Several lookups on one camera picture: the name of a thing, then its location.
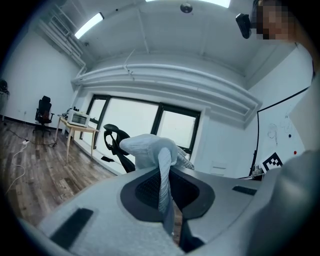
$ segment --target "ceiling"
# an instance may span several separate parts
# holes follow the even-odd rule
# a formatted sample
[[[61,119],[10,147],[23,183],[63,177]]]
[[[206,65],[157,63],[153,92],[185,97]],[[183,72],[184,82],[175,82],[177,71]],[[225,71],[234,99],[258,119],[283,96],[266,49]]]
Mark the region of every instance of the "ceiling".
[[[180,10],[192,4],[192,13]],[[97,60],[136,53],[188,54],[212,60],[245,74],[250,61],[264,45],[255,36],[244,39],[235,21],[250,13],[252,0],[231,0],[224,8],[198,0],[67,0],[59,4],[76,32],[95,14],[104,20],[80,41]]]

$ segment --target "whiteboard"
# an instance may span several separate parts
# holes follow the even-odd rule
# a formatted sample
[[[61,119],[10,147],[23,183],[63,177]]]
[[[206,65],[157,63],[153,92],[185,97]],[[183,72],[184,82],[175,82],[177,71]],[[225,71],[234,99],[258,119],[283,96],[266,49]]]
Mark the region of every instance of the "whiteboard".
[[[305,151],[302,140],[290,120],[290,113],[306,92],[259,112],[259,145],[256,164],[277,152],[284,164]]]

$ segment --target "window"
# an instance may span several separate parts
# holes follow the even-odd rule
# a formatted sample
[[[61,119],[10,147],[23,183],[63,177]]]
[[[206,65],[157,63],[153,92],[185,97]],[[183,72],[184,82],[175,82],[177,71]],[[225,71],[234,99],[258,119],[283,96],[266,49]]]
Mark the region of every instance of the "window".
[[[120,163],[107,149],[104,140],[104,125],[112,124],[125,131],[130,137],[154,134],[173,140],[183,149],[190,160],[194,148],[200,112],[163,103],[109,95],[94,95],[87,114],[89,126],[100,130],[94,138],[94,148],[103,155]],[[92,135],[84,133],[81,139],[91,145]],[[107,143],[112,144],[108,136]],[[133,163],[135,158],[127,156]]]
[[[106,108],[110,98],[111,97],[108,95],[94,95],[92,97],[92,100],[86,112],[86,114],[90,116],[90,122],[89,122],[90,127],[95,128],[97,130],[100,129],[101,122],[104,117],[104,113],[106,112]],[[93,143],[94,145],[96,145],[98,135],[99,135],[98,132],[96,132],[94,137],[94,143]],[[84,140],[86,143],[88,143],[91,146],[92,134],[89,134],[88,132],[85,132],[85,133],[81,132],[80,139]]]
[[[195,122],[195,117],[163,111],[156,135],[173,140],[179,147],[190,148]]]
[[[173,140],[187,153],[186,158],[190,159],[196,140],[200,112],[160,103],[157,115],[152,133]]]
[[[115,125],[120,130],[125,131],[130,137],[149,134],[153,127],[157,111],[157,104],[112,98],[103,117],[96,141],[96,149],[107,157],[112,158],[112,152],[107,149],[105,144],[104,126],[108,124]],[[110,136],[106,138],[106,141],[108,144],[112,144]],[[134,156],[128,155],[127,157],[134,163]]]

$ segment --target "office chair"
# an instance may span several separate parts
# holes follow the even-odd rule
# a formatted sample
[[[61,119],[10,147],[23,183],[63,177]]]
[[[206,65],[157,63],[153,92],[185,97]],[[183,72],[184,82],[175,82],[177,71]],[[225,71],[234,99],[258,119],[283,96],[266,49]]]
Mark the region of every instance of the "office chair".
[[[35,131],[42,131],[42,137],[45,136],[45,132],[48,132],[51,135],[50,130],[47,129],[45,124],[50,124],[52,122],[53,113],[51,113],[51,118],[49,119],[50,109],[51,109],[51,99],[47,96],[43,96],[39,100],[39,108],[36,109],[35,120],[38,121],[41,125],[36,125],[35,129],[32,131],[34,134]]]
[[[127,173],[131,173],[135,171],[136,167],[134,163],[132,163],[128,158],[125,157],[125,156],[128,156],[129,154],[120,148],[120,142],[124,139],[130,138],[130,136],[113,124],[106,124],[105,126],[103,126],[103,128],[105,129],[103,134],[104,143],[108,148],[108,150],[110,150],[114,156],[116,155],[119,158],[123,168]],[[112,136],[112,133],[116,133],[116,139],[114,139],[114,137]],[[106,141],[107,136],[111,136],[112,145],[107,143]]]

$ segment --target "fluorescent light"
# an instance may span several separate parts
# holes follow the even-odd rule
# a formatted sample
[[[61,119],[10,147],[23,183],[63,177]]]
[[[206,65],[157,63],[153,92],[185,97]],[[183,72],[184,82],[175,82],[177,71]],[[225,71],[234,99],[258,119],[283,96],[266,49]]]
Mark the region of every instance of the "fluorescent light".
[[[84,24],[74,36],[79,39],[82,37],[89,29],[91,29],[94,25],[102,21],[104,17],[102,16],[101,12],[93,16],[86,24]]]
[[[145,1],[146,2],[151,2],[151,1],[156,1],[156,0],[145,0]],[[211,4],[215,4],[215,5],[218,5],[218,6],[225,7],[225,8],[229,8],[231,0],[199,0],[199,1],[208,2],[208,3],[211,3]]]

